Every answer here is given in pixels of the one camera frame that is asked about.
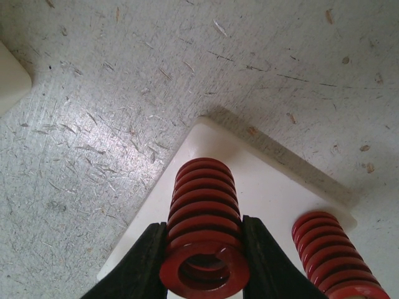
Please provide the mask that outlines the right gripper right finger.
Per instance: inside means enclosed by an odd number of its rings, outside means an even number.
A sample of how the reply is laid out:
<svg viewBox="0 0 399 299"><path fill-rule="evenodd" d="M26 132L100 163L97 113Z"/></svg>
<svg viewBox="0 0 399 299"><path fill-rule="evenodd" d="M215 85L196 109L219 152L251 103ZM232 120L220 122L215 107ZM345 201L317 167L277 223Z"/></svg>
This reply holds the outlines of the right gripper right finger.
<svg viewBox="0 0 399 299"><path fill-rule="evenodd" d="M244 298L317 299L326 296L290 261L263 222L243 216L244 245L250 270Z"/></svg>

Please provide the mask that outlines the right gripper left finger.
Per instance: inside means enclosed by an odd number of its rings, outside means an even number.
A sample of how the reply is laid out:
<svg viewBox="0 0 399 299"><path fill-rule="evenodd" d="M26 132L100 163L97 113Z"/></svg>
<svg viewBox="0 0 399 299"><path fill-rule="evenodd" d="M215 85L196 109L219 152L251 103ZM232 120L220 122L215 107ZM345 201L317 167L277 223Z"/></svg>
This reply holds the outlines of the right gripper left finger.
<svg viewBox="0 0 399 299"><path fill-rule="evenodd" d="M83 298L166 298L159 272L166 249L166 224L150 224L116 267Z"/></svg>

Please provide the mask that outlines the large red spring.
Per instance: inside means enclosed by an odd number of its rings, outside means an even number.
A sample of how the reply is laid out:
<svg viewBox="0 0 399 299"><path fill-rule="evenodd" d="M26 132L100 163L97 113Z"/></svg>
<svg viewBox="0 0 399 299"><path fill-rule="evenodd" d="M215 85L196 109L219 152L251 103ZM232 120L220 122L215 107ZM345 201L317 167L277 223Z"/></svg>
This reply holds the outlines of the large red spring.
<svg viewBox="0 0 399 299"><path fill-rule="evenodd" d="M228 298L249 277L231 170L213 158L187 161L175 177L161 282L183 298Z"/></svg>
<svg viewBox="0 0 399 299"><path fill-rule="evenodd" d="M307 278L326 297L389 299L332 214L300 216L292 226L292 239Z"/></svg>

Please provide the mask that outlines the white peg base plate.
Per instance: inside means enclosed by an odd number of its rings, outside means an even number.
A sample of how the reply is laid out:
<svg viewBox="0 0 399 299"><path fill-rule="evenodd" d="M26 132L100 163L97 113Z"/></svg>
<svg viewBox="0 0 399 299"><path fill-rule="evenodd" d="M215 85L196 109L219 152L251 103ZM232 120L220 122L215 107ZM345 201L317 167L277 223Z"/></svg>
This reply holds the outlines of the white peg base plate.
<svg viewBox="0 0 399 299"><path fill-rule="evenodd" d="M176 174L187 161L195 158L217 159L231 170L241 220L245 215L260 219L303 275L291 237L292 226L300 216L322 211L335 216L344 228L355 225L354 218L337 201L221 126L199 118L113 249L97 276L98 282L116 267L150 224L167 224Z"/></svg>

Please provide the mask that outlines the white tray of springs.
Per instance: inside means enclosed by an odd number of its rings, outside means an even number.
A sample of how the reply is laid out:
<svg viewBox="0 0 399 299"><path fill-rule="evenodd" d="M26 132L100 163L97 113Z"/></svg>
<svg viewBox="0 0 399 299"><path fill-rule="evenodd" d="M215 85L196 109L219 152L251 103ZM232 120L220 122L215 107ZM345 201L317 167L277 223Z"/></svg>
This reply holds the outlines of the white tray of springs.
<svg viewBox="0 0 399 299"><path fill-rule="evenodd" d="M0 114L3 116L32 88L25 68L1 42L0 53Z"/></svg>

